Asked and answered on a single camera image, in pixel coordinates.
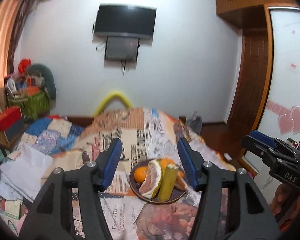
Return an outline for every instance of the curtain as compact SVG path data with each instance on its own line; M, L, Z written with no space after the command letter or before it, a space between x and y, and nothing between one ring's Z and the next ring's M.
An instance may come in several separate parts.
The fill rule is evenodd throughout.
M4 77L13 72L13 56L30 9L36 0L0 3L0 113L6 107Z

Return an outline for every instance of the green basket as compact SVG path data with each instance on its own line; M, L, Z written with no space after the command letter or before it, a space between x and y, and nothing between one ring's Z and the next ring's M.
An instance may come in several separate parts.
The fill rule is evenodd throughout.
M43 91L20 99L8 98L8 105L19 106L22 116L32 120L38 119L38 114L45 114L50 110L49 99Z

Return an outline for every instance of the plastic bag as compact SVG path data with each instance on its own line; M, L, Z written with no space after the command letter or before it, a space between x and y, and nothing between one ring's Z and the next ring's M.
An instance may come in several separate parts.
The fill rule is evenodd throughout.
M186 124L194 131L196 134L200 135L202 129L202 118L197 116L197 112L193 112Z

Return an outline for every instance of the wall-mounted tv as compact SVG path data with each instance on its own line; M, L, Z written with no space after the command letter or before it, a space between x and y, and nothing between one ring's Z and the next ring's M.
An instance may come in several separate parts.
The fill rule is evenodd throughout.
M157 10L134 5L100 4L94 33L100 36L152 38Z

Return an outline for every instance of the gift box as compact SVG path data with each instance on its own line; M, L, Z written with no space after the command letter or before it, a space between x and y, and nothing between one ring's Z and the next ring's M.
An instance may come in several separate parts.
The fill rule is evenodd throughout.
M10 127L20 118L22 118L20 107L8 107L0 114L0 131L4 132L8 127Z
M20 118L5 131L0 131L0 139L4 143L9 144L16 136L20 134L20 132L24 130L24 127L25 123L23 122L23 119Z

